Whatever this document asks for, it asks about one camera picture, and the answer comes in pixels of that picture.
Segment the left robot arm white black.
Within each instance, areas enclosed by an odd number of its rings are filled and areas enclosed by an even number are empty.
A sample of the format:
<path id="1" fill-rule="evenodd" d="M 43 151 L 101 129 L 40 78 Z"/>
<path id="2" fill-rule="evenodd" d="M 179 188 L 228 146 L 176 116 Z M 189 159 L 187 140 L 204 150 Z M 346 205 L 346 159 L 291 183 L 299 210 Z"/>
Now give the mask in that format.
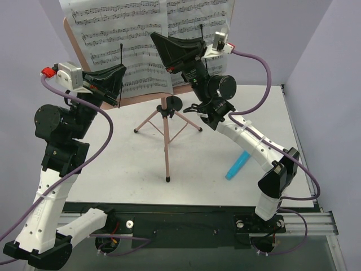
<path id="1" fill-rule="evenodd" d="M 98 230 L 108 233 L 116 227 L 114 209 L 103 204 L 65 226 L 58 222 L 73 184 L 93 161 L 87 154 L 90 145 L 83 138 L 103 103 L 117 105 L 125 72 L 123 64 L 86 72 L 71 62 L 41 71 L 44 87 L 51 78 L 65 87 L 66 107 L 46 104 L 34 116 L 35 135 L 46 142 L 46 148 L 34 202 L 18 220 L 23 228 L 3 248 L 10 262 L 24 260 L 37 269 L 59 270 L 82 240 Z"/>

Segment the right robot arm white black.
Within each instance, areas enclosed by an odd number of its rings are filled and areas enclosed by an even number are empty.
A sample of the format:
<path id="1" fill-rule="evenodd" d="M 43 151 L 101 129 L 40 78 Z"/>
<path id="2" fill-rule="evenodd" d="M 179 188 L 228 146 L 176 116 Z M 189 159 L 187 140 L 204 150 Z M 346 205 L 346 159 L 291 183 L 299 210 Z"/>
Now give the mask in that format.
<path id="1" fill-rule="evenodd" d="M 206 125 L 233 140 L 265 171 L 258 181 L 261 196 L 252 224 L 259 231 L 266 230 L 272 225 L 284 190 L 297 173 L 296 162 L 300 153 L 293 147 L 287 150 L 273 143 L 236 112 L 229 102 L 237 89 L 232 76 L 209 74 L 203 60 L 231 54 L 235 48 L 227 42 L 227 33 L 217 32 L 212 45 L 207 45 L 201 37 L 183 40 L 156 32 L 150 37 L 167 72 L 180 73 L 200 101 L 200 104 L 192 104 L 184 112 L 196 112 Z"/>

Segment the sheet music page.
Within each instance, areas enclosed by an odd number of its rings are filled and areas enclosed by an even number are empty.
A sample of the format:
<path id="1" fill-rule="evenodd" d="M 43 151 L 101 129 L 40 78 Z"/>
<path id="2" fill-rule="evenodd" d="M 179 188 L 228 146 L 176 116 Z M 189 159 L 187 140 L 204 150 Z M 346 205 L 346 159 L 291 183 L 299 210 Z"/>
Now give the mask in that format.
<path id="1" fill-rule="evenodd" d="M 172 93 L 150 35 L 167 35 L 166 1 L 60 1 L 91 71 L 122 63 L 122 97 Z"/>
<path id="2" fill-rule="evenodd" d="M 168 36 L 203 38 L 211 45 L 216 32 L 230 29 L 234 5 L 232 0 L 167 1 Z"/>

